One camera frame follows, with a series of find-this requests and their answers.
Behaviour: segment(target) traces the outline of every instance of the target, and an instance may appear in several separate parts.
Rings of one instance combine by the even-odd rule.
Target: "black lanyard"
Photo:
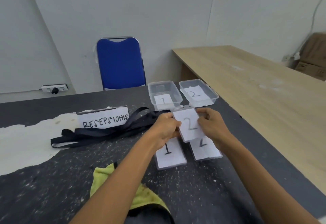
[[[151,127],[160,114],[170,112],[170,110],[150,111],[149,113],[136,119],[138,113],[148,109],[149,108],[147,107],[138,108],[129,117],[125,124],[116,127],[106,129],[77,128],[75,129],[75,132],[72,132],[69,129],[63,129],[61,132],[61,137],[51,139],[51,146],[53,148],[73,148],[95,144],[113,138],[129,137]]]

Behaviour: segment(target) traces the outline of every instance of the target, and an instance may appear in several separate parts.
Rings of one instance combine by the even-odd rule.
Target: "transparent plastic container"
[[[182,96],[174,82],[151,82],[148,93],[156,111],[168,110],[180,106]]]
[[[219,97],[205,82],[200,79],[179,82],[180,91],[194,107],[209,106],[214,104]]]

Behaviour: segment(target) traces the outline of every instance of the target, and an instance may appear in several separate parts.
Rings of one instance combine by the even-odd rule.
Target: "brown box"
[[[315,32],[300,51],[300,61],[326,67],[326,33]]]
[[[326,68],[319,67],[305,62],[299,62],[295,70],[300,71],[306,75],[312,76],[319,80],[326,80]]]

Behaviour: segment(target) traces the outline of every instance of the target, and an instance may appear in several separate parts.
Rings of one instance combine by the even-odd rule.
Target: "yellow cloth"
[[[91,186],[90,197],[97,191],[97,189],[104,183],[104,181],[111,175],[114,171],[114,165],[110,164],[106,168],[96,167],[93,173],[94,180]],[[143,184],[139,184],[136,195],[132,201],[130,209],[135,209],[148,204],[159,204],[169,211],[168,207],[158,197],[154,192],[152,192],[148,187]]]

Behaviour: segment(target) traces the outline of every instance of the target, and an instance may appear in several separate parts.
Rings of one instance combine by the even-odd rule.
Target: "chair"
[[[96,50],[104,90],[146,85],[141,49],[136,38],[102,38],[97,42]]]

